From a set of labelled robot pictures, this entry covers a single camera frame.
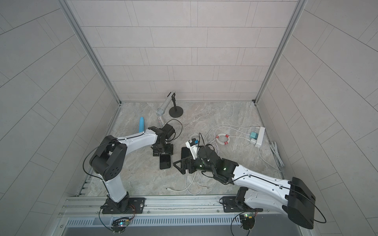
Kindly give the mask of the phone with pink case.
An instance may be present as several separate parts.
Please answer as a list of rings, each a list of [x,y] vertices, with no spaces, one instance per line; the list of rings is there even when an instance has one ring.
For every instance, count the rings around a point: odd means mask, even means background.
[[[159,156],[159,169],[166,170],[171,168],[171,155],[166,153],[161,153]]]

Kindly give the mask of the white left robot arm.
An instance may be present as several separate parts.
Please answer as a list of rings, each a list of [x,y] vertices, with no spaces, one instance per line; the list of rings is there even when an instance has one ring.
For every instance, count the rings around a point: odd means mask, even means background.
[[[128,198],[120,177],[126,156],[147,146],[151,147],[154,155],[172,155],[173,145],[169,138],[175,133],[173,126],[166,124],[163,128],[152,126],[131,136],[115,138],[108,135],[103,139],[89,164],[104,183],[112,202],[119,204]]]

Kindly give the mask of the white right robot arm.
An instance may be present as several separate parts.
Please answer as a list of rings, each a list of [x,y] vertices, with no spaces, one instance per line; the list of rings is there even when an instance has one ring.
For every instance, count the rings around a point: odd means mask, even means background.
[[[271,209],[312,230],[315,222],[316,197],[299,178],[280,180],[249,170],[225,158],[209,147],[191,146],[191,155],[173,163],[182,174],[196,171],[212,173],[212,178],[224,185],[239,186],[236,205],[241,211]]]

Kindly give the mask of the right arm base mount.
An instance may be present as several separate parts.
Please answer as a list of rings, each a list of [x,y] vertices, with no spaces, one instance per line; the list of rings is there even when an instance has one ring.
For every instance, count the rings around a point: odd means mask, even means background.
[[[263,212],[262,208],[251,208],[244,202],[238,202],[236,196],[223,196],[219,199],[219,203],[223,206],[223,211],[231,212]]]

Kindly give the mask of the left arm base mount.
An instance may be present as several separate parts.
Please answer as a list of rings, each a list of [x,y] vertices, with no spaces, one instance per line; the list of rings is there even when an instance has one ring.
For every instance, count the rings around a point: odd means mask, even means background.
[[[145,201],[145,198],[126,198],[116,203],[108,198],[100,208],[103,214],[142,214]]]

